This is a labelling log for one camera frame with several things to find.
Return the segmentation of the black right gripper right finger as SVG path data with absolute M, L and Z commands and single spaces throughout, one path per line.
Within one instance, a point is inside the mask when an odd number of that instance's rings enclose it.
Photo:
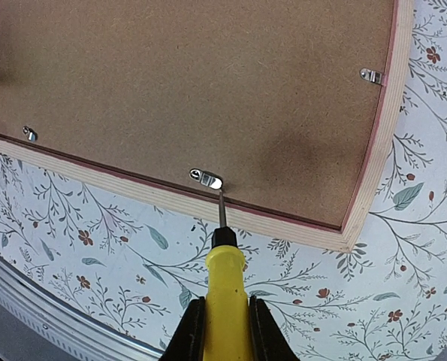
M 263 299 L 249 299 L 249 326 L 254 360 L 297 361 Z

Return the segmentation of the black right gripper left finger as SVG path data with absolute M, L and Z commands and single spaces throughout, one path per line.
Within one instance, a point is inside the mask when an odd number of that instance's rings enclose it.
M 193 299 L 186 308 L 165 352 L 164 361 L 202 361 L 204 355 L 205 298 Z

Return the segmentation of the yellow handled screwdriver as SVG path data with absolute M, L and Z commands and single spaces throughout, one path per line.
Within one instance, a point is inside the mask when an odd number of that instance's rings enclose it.
M 236 233 L 227 225 L 224 193 L 219 192 L 219 227 L 205 264 L 205 360 L 252 360 L 249 301 L 243 285 L 245 256 Z

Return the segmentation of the pink picture frame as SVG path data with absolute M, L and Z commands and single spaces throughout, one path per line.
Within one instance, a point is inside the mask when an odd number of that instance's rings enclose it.
M 0 1 L 0 152 L 348 252 L 391 146 L 411 1 Z

